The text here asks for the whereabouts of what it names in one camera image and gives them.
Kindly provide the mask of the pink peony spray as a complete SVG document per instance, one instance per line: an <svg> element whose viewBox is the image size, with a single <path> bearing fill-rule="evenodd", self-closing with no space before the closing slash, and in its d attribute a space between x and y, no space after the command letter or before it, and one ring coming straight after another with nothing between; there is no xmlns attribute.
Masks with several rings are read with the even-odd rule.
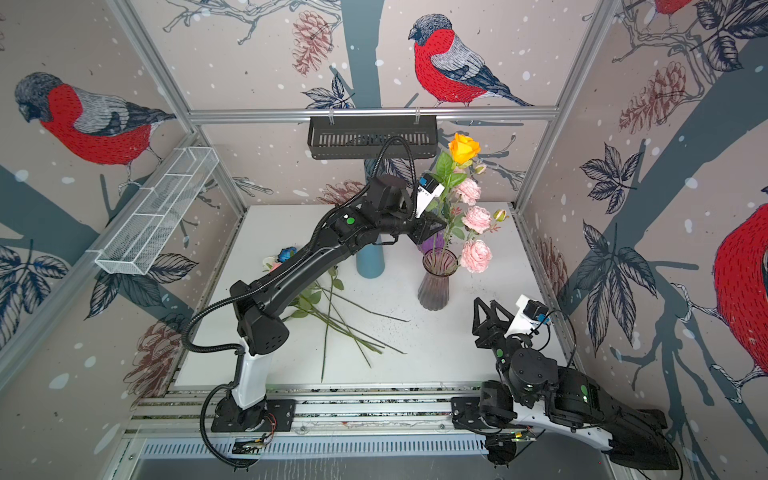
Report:
<svg viewBox="0 0 768 480"><path fill-rule="evenodd" d="M467 210L461 218L466 233L459 257L461 267L473 274L480 274L487 270L493 259L493 254L482 236L492 232L506 218L507 211L504 209L490 212L475 205Z"/></svg>
<svg viewBox="0 0 768 480"><path fill-rule="evenodd" d="M446 193L441 214L447 221L445 245L454 248L457 242L475 240L488 231L493 223L491 213L481 207L481 187L471 175L471 162L452 164L446 180Z"/></svg>

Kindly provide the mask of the orange artificial rose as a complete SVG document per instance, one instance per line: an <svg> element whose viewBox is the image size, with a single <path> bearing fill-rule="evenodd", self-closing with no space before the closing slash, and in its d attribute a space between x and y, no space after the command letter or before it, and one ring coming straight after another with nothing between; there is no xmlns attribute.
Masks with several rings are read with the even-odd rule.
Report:
<svg viewBox="0 0 768 480"><path fill-rule="evenodd" d="M443 206L445 193L446 193L446 176L452 168L454 162L463 165L465 162L471 162L471 175L473 174L473 161L481 152L481 147L478 142L469 136L465 136L459 133L454 135L454 138L449 142L448 151L442 152L437 160L433 175L444 185L445 190L439 198L436 198L429 205L429 212L439 215L443 220L445 217L441 214L441 207Z"/></svg>

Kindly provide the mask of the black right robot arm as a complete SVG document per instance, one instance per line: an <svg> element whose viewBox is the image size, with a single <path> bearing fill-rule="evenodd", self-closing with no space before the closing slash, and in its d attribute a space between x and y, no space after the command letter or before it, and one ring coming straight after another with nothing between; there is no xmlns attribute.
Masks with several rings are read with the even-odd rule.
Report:
<svg viewBox="0 0 768 480"><path fill-rule="evenodd" d="M484 382L478 396L454 405L455 427L484 436L497 465L514 459L516 442L551 432L589 444L619 466L681 470L662 411L632 408L570 364L547 357L533 338L557 310L526 296L516 308L474 300L471 333L477 348L492 353L498 377Z"/></svg>

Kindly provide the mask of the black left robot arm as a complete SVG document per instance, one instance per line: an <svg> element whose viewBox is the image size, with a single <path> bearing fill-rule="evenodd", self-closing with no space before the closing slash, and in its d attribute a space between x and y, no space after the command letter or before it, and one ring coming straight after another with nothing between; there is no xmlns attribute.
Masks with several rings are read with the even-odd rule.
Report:
<svg viewBox="0 0 768 480"><path fill-rule="evenodd" d="M245 350L231 391L240 410L251 410L266 397L270 355L289 337L280 319L289 304L329 269L383 235L393 239L406 235L420 245L445 229L446 222L427 211L444 190L430 173L422 174L412 190L396 176L374 177L352 198L328 211L309 242L290 259L258 280L231 286L237 333Z"/></svg>

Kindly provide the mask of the blue purple glass vase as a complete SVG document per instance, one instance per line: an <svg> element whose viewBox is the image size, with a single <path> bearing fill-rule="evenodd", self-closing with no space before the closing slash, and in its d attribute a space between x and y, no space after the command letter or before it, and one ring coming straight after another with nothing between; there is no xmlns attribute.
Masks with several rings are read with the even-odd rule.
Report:
<svg viewBox="0 0 768 480"><path fill-rule="evenodd" d="M430 252L434 249L442 249L445 246L444 232L440 231L422 242L418 248L422 253Z"/></svg>

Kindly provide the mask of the pink grey glass vase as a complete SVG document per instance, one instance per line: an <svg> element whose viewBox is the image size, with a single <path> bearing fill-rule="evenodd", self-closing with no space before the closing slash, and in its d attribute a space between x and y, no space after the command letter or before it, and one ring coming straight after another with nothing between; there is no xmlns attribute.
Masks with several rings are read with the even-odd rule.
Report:
<svg viewBox="0 0 768 480"><path fill-rule="evenodd" d="M429 311L442 310L450 299L450 278L458 270L458 258L445 247L434 248L423 255L422 266L425 274L417 292L419 303Z"/></svg>

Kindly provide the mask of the teal ceramic vase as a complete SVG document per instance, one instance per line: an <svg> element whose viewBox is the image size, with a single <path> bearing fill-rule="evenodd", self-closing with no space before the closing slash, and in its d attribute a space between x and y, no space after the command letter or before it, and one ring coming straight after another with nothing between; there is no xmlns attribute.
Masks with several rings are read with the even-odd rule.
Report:
<svg viewBox="0 0 768 480"><path fill-rule="evenodd" d="M381 238L363 247L356 255L356 269L365 279L375 279L385 270L385 259Z"/></svg>

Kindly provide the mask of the blue artificial rose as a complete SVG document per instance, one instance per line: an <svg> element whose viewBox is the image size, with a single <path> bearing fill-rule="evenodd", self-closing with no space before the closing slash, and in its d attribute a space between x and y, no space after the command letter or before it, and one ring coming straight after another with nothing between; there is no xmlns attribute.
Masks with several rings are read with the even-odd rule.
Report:
<svg viewBox="0 0 768 480"><path fill-rule="evenodd" d="M282 248L279 254L277 255L277 262L285 263L286 261L291 259L296 253L297 253L297 248L294 246Z"/></svg>

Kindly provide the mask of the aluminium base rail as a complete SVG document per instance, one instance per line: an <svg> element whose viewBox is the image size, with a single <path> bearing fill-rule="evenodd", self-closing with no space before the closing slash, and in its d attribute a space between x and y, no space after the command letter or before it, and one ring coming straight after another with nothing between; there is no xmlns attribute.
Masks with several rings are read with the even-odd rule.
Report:
<svg viewBox="0 0 768 480"><path fill-rule="evenodd" d="M504 430L481 427L471 389L283 389L269 393L270 417L253 431L209 432L217 419L203 404L203 387L172 388L140 401L121 440L121 458L304 460L355 457L485 455L492 437L515 446L540 433L565 433L547 426L541 407L520 409Z"/></svg>

